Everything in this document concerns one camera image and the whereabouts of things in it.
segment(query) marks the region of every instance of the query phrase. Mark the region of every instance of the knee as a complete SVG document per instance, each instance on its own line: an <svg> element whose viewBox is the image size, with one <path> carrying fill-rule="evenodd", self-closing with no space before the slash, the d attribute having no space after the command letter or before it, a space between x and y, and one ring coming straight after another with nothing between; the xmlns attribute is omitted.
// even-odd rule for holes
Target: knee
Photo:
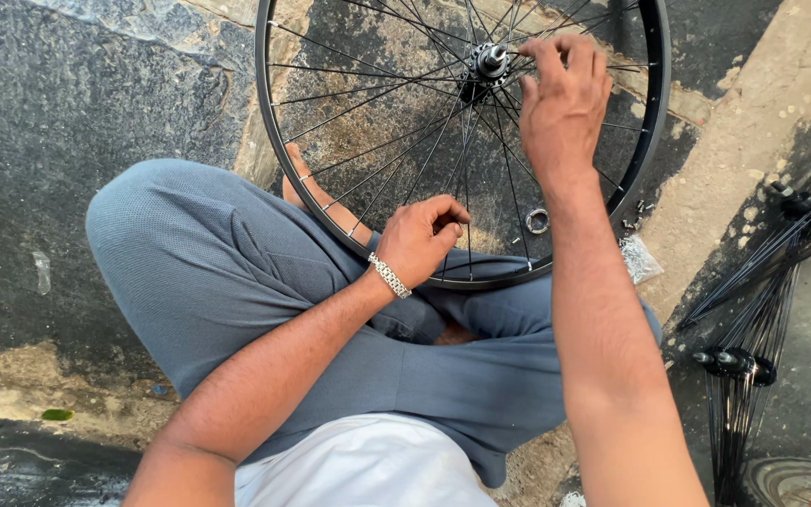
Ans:
<svg viewBox="0 0 811 507"><path fill-rule="evenodd" d="M86 210L86 238L93 254L125 244L158 228L160 189L179 184L190 171L207 168L190 161L161 159L134 164L96 192Z"/></svg>

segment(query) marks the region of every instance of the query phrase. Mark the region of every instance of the bag of spoke nipples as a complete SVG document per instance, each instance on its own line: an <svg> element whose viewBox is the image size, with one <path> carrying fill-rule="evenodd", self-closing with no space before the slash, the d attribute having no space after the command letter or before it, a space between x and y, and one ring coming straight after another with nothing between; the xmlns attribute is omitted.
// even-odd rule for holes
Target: bag of spoke nipples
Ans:
<svg viewBox="0 0 811 507"><path fill-rule="evenodd" d="M650 251L647 250L640 236L631 235L620 239L618 249L625 258L625 266L635 285L665 272L655 257L650 255Z"/></svg>

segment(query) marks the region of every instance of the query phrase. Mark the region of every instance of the bicycle wheel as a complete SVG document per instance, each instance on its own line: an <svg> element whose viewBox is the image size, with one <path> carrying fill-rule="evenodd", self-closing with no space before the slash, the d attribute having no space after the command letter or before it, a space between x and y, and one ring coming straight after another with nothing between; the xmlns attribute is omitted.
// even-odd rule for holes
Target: bicycle wheel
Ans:
<svg viewBox="0 0 811 507"><path fill-rule="evenodd" d="M809 505L811 459L771 457L750 462L744 484L761 507Z"/></svg>
<svg viewBox="0 0 811 507"><path fill-rule="evenodd" d="M594 166L610 216L625 208L668 106L665 6L542 1L260 3L256 86L268 138L302 201L344 245L369 255L354 227L325 212L332 203L381 231L397 207L449 192L472 223L429 284L485 290L551 270L543 194L517 125L517 79L536 69L516 49L532 36L590 33L608 55L615 87ZM289 142L302 147L310 175L297 174ZM308 178L332 201L319 204Z"/></svg>

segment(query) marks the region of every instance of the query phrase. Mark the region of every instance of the white shirt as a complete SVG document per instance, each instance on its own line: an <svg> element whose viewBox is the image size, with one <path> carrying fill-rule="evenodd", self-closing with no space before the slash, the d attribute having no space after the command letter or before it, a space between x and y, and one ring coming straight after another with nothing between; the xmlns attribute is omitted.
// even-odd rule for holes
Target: white shirt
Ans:
<svg viewBox="0 0 811 507"><path fill-rule="evenodd" d="M496 507L452 439L392 414L328 422L234 482L236 507Z"/></svg>

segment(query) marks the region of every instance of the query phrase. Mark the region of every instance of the wheel hub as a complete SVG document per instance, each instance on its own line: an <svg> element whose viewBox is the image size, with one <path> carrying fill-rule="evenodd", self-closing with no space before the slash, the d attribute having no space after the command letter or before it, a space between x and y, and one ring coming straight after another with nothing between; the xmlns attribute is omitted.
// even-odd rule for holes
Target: wheel hub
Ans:
<svg viewBox="0 0 811 507"><path fill-rule="evenodd" d="M459 98L466 104L482 100L491 89L505 84L512 59L506 44L484 42L471 50L468 62L459 84Z"/></svg>

